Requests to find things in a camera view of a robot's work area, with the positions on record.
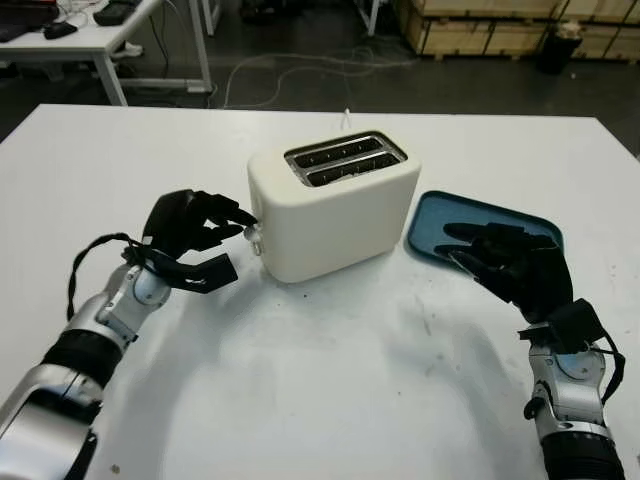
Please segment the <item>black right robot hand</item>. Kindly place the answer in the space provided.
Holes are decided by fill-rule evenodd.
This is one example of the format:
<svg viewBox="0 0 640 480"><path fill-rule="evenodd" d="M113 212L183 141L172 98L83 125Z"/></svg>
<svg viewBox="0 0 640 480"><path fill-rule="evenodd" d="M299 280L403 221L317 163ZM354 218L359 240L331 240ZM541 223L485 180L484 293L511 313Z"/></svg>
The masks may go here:
<svg viewBox="0 0 640 480"><path fill-rule="evenodd" d="M563 251L551 237L499 223L448 223L443 231L457 242L440 244L435 252L452 260L504 302L515 305L528 323L543 322L573 302Z"/></svg>

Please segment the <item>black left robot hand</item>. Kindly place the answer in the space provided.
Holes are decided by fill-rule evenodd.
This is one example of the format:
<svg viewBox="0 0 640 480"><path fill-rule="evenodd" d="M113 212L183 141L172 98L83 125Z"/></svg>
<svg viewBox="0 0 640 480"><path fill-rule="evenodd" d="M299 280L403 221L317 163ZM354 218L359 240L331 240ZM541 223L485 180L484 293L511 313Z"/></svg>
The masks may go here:
<svg viewBox="0 0 640 480"><path fill-rule="evenodd" d="M190 250L217 247L256 223L235 200L205 191L180 190L157 200L143 228L142 242L179 259Z"/></svg>

